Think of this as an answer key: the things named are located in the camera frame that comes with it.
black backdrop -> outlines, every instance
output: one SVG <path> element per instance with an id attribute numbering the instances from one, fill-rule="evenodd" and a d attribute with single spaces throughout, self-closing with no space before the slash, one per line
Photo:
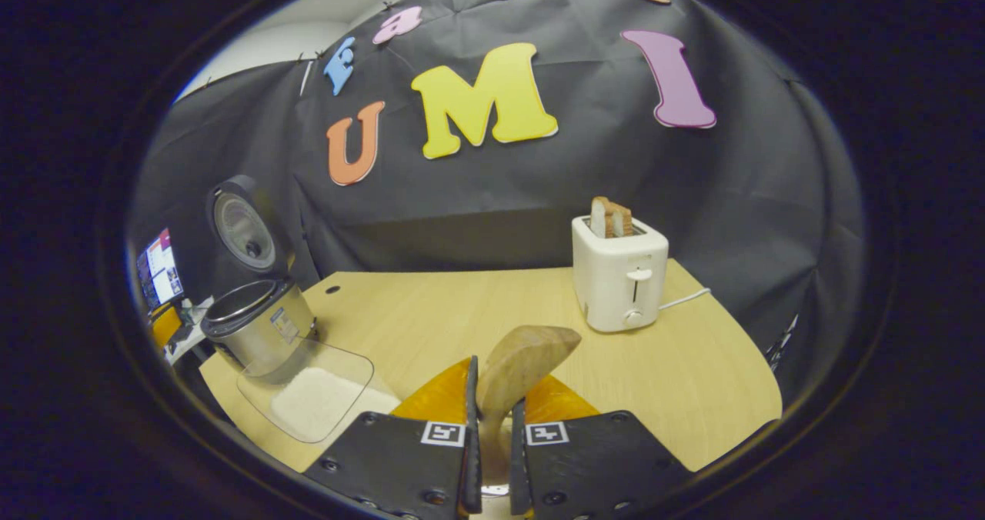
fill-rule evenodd
<path id="1" fill-rule="evenodd" d="M 766 351 L 795 314 L 779 372 L 785 400 L 840 352 L 864 278 L 865 221 L 851 158 L 824 105 L 797 72 L 697 0 L 402 0 L 356 37 L 340 95 L 328 55 L 223 78 L 179 100 L 151 145 L 133 205 L 137 240 L 167 225 L 197 302 L 244 282 L 204 212 L 214 184 L 258 179 L 277 202 L 303 288 L 338 270 L 419 271 L 571 264 L 569 221 L 595 195 L 628 205 Z M 422 7 L 422 23 L 374 45 L 383 20 Z M 623 29 L 672 35 L 704 102 L 707 130 L 668 128 L 643 54 Z M 416 75 L 448 65 L 472 82 L 489 50 L 537 47 L 533 71 L 551 138 L 422 155 Z M 379 156 L 339 186 L 325 131 L 383 100 Z M 362 130 L 349 128 L 349 157 Z"/>

power cord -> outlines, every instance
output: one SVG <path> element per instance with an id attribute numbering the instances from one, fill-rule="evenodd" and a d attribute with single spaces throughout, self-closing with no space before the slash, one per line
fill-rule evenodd
<path id="1" fill-rule="evenodd" d="M 697 297 L 700 297 L 701 295 L 704 295 L 704 293 L 710 293 L 710 292 L 711 292 L 711 289 L 710 288 L 701 289 L 700 292 L 694 293 L 694 295 L 688 295 L 686 297 L 683 297 L 682 299 L 676 300 L 675 302 L 669 302 L 667 304 L 661 305 L 660 306 L 660 310 L 663 310 L 665 308 L 672 307 L 674 305 L 678 305 L 678 304 L 683 303 L 683 302 L 689 302 L 692 299 L 697 299 Z"/>

yellow letter m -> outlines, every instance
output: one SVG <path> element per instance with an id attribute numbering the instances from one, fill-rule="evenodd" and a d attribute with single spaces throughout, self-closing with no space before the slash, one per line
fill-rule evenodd
<path id="1" fill-rule="evenodd" d="M 431 68 L 414 78 L 411 89 L 421 93 L 428 124 L 426 158 L 454 155 L 462 146 L 451 135 L 448 118 L 474 146 L 486 138 L 486 125 L 496 103 L 496 126 L 492 136 L 498 142 L 520 142 L 546 138 L 557 133 L 557 120 L 544 111 L 537 92 L 530 60 L 537 54 L 531 43 L 511 43 L 496 47 L 482 59 L 474 86 L 446 65 Z"/>

pink letter i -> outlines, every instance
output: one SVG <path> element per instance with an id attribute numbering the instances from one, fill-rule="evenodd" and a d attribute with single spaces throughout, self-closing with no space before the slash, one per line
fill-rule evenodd
<path id="1" fill-rule="evenodd" d="M 701 102 L 694 77 L 683 61 L 683 43 L 663 33 L 627 30 L 623 39 L 636 44 L 650 64 L 660 92 L 660 104 L 653 110 L 657 121 L 678 128 L 711 128 L 715 112 Z"/>

screw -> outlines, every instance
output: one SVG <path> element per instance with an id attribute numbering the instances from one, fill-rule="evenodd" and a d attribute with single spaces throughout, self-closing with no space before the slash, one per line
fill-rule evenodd
<path id="1" fill-rule="evenodd" d="M 550 492 L 548 495 L 544 495 L 544 505 L 560 505 L 560 503 L 566 502 L 567 495 L 562 492 Z"/>
<path id="2" fill-rule="evenodd" d="M 425 502 L 429 502 L 430 505 L 444 505 L 447 497 L 442 492 L 427 492 L 425 493 Z"/>
<path id="3" fill-rule="evenodd" d="M 254 258 L 254 259 L 257 258 L 257 257 L 259 257 L 260 256 L 260 244 L 257 243 L 256 241 L 247 241 L 246 242 L 246 254 L 249 255 L 250 258 Z"/>

